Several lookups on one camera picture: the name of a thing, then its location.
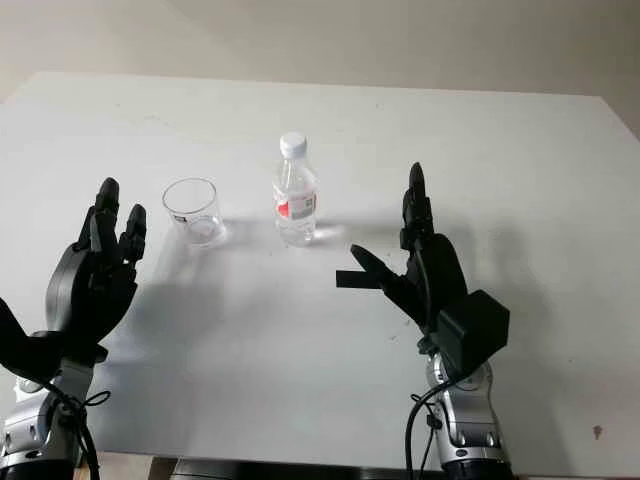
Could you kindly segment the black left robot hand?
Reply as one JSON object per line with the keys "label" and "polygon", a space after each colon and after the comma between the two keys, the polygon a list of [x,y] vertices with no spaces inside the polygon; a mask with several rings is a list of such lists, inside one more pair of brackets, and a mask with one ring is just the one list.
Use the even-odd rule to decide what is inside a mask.
{"label": "black left robot hand", "polygon": [[64,251],[50,279],[46,324],[61,338],[62,355],[95,365],[108,350],[100,342],[118,325],[134,298],[136,263],[146,246],[146,210],[136,204],[126,229],[115,232],[119,184],[108,177],[86,213],[78,239]]}

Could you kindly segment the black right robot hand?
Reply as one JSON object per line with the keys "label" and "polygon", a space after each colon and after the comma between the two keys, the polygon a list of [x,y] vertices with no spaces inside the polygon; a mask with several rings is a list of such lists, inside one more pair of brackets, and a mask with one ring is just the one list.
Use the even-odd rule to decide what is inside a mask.
{"label": "black right robot hand", "polygon": [[410,169],[402,219],[400,247],[408,253],[404,274],[394,273],[360,245],[352,245],[350,252],[374,286],[406,313],[424,335],[429,335],[436,331],[439,312],[465,296],[468,289],[451,241],[434,229],[431,201],[418,162]]}

